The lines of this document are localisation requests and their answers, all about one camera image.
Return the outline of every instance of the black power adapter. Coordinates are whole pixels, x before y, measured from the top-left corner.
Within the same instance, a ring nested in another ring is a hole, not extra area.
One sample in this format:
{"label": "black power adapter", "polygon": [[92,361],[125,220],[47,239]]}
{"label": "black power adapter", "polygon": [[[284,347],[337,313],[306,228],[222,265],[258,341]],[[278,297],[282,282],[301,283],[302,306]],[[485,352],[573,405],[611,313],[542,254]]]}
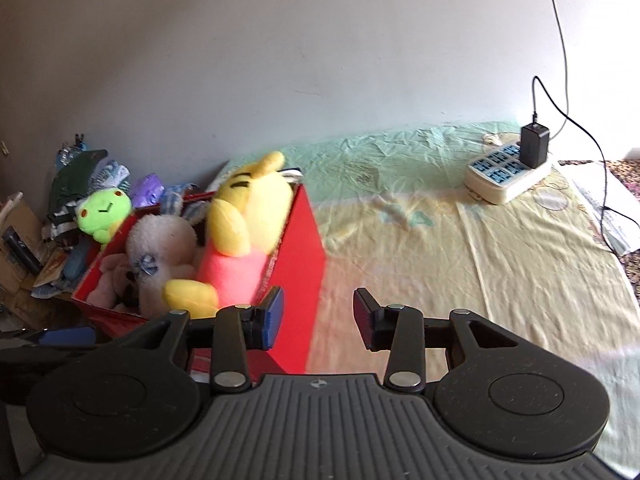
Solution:
{"label": "black power adapter", "polygon": [[520,162],[535,170],[546,162],[549,128],[533,122],[520,129]]}

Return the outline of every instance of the power strip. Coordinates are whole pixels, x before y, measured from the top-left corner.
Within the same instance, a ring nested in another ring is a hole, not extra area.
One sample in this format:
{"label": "power strip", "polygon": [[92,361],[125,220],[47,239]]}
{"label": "power strip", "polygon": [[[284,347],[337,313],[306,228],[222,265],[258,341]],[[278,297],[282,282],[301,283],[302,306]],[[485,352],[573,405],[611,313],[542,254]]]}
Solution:
{"label": "power strip", "polygon": [[510,142],[494,152],[473,158],[466,167],[465,186],[487,202],[501,205],[513,200],[551,172],[550,160],[532,170],[520,162],[519,156],[519,145]]}

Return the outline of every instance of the bed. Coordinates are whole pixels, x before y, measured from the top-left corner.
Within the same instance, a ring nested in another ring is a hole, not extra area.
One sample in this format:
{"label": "bed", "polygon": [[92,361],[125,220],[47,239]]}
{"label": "bed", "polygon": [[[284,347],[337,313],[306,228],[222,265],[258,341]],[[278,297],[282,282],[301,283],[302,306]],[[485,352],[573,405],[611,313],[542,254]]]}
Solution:
{"label": "bed", "polygon": [[[425,316],[468,308],[600,379],[612,410],[596,453],[632,476],[640,315],[622,266],[558,168],[502,206],[462,184],[470,158],[516,131],[513,123],[441,126],[282,150],[287,167],[303,171],[327,254],[307,371],[382,375],[386,352],[367,352],[353,322],[359,286]],[[443,352],[427,352],[428,378],[437,380]]]}

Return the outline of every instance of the white wall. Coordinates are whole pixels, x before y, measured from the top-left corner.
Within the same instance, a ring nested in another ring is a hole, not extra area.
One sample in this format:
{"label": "white wall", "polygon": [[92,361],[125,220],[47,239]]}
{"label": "white wall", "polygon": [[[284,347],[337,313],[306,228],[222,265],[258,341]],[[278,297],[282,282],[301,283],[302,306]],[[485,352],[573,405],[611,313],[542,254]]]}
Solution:
{"label": "white wall", "polygon": [[[558,5],[572,115],[625,156],[640,147],[640,0]],[[171,182],[301,140],[528,121],[535,73],[562,99],[549,0],[0,0],[0,56],[0,192],[36,208],[76,132]],[[540,121],[560,122],[546,105]],[[574,128],[553,150],[596,153]]]}

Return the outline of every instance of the power cord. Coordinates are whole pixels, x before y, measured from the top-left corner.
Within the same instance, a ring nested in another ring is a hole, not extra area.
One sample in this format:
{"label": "power cord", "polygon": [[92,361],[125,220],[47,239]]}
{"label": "power cord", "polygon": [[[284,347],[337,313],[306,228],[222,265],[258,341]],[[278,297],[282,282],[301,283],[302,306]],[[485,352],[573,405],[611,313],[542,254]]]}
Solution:
{"label": "power cord", "polygon": [[598,141],[595,139],[595,137],[593,137],[587,130],[585,130],[582,126],[580,126],[580,124],[575,122],[571,117],[569,117],[569,115],[565,114],[560,109],[560,107],[556,104],[556,102],[551,98],[551,95],[549,95],[549,92],[546,90],[546,87],[545,87],[544,83],[540,80],[540,78],[537,75],[533,76],[533,79],[531,80],[531,93],[532,93],[532,97],[533,97],[533,122],[535,123],[538,120],[538,113],[537,113],[537,110],[536,110],[536,81],[542,87],[543,91],[545,91],[546,97],[549,99],[549,101],[554,106],[554,108],[558,111],[558,113],[560,115],[562,115],[562,117],[564,117],[564,121],[565,122],[569,121],[571,124],[573,124],[574,126],[579,128],[580,130],[582,130],[585,134],[587,134],[587,136],[598,147],[598,151],[600,152],[600,157],[602,159],[602,165],[604,167],[604,197],[602,199],[602,211],[600,212],[600,233],[602,234],[602,239],[604,240],[604,243],[606,243],[606,245],[609,248],[609,250],[613,254],[618,256],[618,254],[616,253],[614,248],[610,245],[609,241],[607,240],[607,237],[604,234],[604,213],[605,213],[605,211],[611,211],[612,213],[616,213],[616,214],[618,214],[620,216],[623,216],[624,218],[627,218],[628,220],[631,220],[634,224],[636,224],[638,226],[639,229],[640,229],[640,224],[636,220],[634,220],[633,218],[629,218],[627,215],[621,213],[620,211],[616,211],[615,209],[612,209],[609,206],[607,206],[607,192],[609,190],[609,177],[608,177],[609,172],[607,171],[607,161],[604,158],[604,153],[602,151],[602,148],[600,147],[600,145],[599,145]]}
{"label": "power cord", "polygon": [[[564,34],[562,33],[562,27],[560,25],[560,18],[558,17],[558,8],[556,7],[556,0],[551,0],[551,4],[554,8],[554,15],[556,17],[556,25],[558,25],[558,34],[560,35],[560,44],[562,45],[562,57],[564,58],[564,98],[566,101],[566,113],[569,113],[569,63],[566,59],[566,47],[564,46]],[[564,129],[567,122],[567,117],[564,117],[564,122],[560,126],[560,129],[549,138],[554,140],[560,132]]]}

